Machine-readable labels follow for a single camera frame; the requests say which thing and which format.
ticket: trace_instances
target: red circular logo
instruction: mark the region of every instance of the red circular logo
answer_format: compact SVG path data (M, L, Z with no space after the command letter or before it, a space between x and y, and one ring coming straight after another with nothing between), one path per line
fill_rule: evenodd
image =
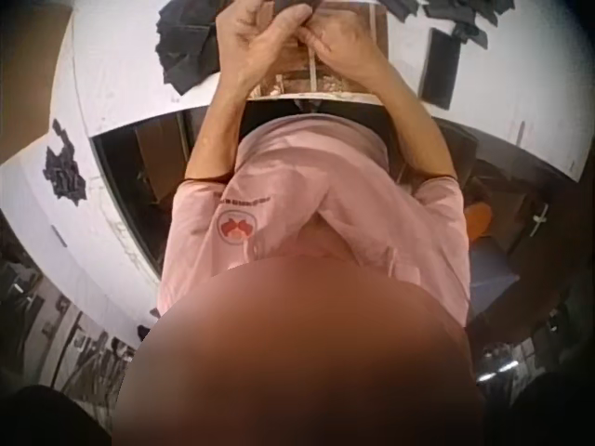
M243 211L225 211L217 220L221 238L229 244L242 244L257 230L257 220Z

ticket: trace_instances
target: light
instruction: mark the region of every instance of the light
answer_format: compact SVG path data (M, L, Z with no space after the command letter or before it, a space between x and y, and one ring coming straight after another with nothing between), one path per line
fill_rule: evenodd
M502 367L500 367L498 369L498 372L499 373L506 372L506 371L508 371L510 369L514 369L517 365L519 365L519 362L518 361L509 362L508 364L503 365Z
M483 374L482 376L477 378L477 382L482 383L484 381L487 381L488 379L492 379L494 376L496 376L496 374Z

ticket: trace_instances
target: pink t-shirt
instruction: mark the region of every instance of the pink t-shirt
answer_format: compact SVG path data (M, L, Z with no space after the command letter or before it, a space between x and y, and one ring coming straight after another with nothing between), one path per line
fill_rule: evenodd
M460 188L441 177L412 195L387 171L382 140L351 121L307 115L259 127L240 144L227 186L179 187L160 313L247 262L331 256L420 286L464 326L470 273Z

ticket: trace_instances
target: hand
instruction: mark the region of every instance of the hand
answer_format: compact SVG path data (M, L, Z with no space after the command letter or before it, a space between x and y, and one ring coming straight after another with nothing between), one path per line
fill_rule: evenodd
M390 67L353 12L318 11L296 35L328 67L369 90Z
M264 0L235 0L217 16L221 88L244 96L279 57L285 41L311 15L308 5L284 9L262 33L257 17Z

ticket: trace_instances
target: orange object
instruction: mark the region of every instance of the orange object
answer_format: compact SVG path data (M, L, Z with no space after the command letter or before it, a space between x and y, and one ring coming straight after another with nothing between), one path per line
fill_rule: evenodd
M492 208L488 203L479 202L465 208L464 213L469 243L473 243L482 237L490 227L493 217Z

